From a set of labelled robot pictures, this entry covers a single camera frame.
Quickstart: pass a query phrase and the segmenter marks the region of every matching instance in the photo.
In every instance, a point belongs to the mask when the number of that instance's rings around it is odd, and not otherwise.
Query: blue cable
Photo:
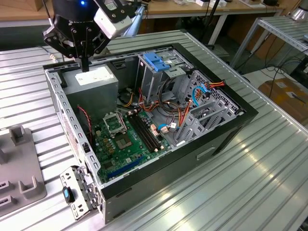
[[[194,102],[194,104],[197,106],[197,107],[199,107],[199,104],[198,104],[198,102],[197,102],[197,100],[196,100],[196,98],[195,98],[195,91],[196,91],[196,89],[200,89],[203,93],[206,93],[206,92],[211,92],[211,90],[208,90],[206,87],[205,87],[205,85],[204,84],[201,84],[201,86],[202,86],[202,88],[201,87],[195,87],[194,89],[193,89],[193,91],[192,91],[192,100],[193,100],[193,102]]]
[[[167,124],[161,124],[161,125],[158,126],[157,129],[160,131],[160,129],[162,129],[164,126],[167,126]]]

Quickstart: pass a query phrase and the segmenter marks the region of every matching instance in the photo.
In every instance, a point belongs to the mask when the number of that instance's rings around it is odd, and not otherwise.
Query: white label
[[[295,94],[294,92],[292,92],[292,91],[289,91],[289,92],[286,92],[286,93],[287,93],[287,95],[290,96],[291,98],[294,98],[293,95],[296,96],[296,94]]]
[[[76,79],[81,86],[111,78],[114,78],[114,76],[110,74],[104,66],[97,68],[96,70],[79,73],[76,75]]]
[[[176,127],[177,127],[177,124],[176,124],[176,123],[171,123],[170,127],[176,128]]]
[[[177,146],[180,146],[181,144],[184,144],[185,141],[181,141],[180,143],[177,144]]]
[[[278,87],[280,87],[280,88],[286,88],[287,87],[287,85],[285,85],[284,83],[282,83],[282,82],[278,82],[278,83],[276,83],[277,85],[278,85]]]

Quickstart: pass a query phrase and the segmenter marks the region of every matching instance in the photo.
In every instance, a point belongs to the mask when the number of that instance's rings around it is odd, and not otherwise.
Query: metal workbench
[[[257,18],[230,63],[231,67],[235,67],[259,26],[264,28],[265,31],[252,49],[252,53],[261,45],[266,36],[272,33],[308,55],[308,42],[303,39],[304,35],[308,34],[308,22],[297,22],[288,16]]]
[[[308,131],[181,31],[120,38],[111,52],[178,42],[259,114],[202,166],[104,227],[98,212],[76,222],[59,174],[76,164],[55,114],[40,48],[0,52],[0,133],[31,128],[47,196],[0,218],[1,230],[296,230],[308,216]]]

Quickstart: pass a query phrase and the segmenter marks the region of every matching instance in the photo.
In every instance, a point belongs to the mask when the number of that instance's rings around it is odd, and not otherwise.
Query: open computer tower
[[[257,111],[179,44],[44,66],[78,161],[60,175],[75,219],[105,223],[218,154]]]

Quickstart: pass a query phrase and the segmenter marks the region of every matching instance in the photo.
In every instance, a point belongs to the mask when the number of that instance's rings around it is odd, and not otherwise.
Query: black chassis frame
[[[179,43],[103,55],[96,57],[95,60],[110,56],[121,56],[132,52],[141,52],[168,47],[177,50],[187,61],[194,65],[195,69],[198,69],[201,73],[205,74],[211,81],[221,81],[219,77],[217,77],[211,70],[209,70]],[[43,66],[43,68],[57,69],[57,67],[70,64],[75,64],[75,62],[69,61],[65,63],[50,64]],[[237,116],[229,123],[218,126],[213,131],[198,138],[197,140],[199,142],[192,141],[187,143],[177,150],[162,156],[150,165],[147,165],[138,171],[134,171],[117,182],[103,188],[102,194],[105,199],[104,220],[106,223],[117,218],[138,204],[140,201],[166,187],[179,177],[191,171],[196,166],[202,164],[205,160],[217,155],[229,144],[238,132],[240,132],[243,127],[248,125],[258,114],[256,109],[254,109],[229,86],[226,85],[220,90],[232,99],[244,111],[244,114]]]

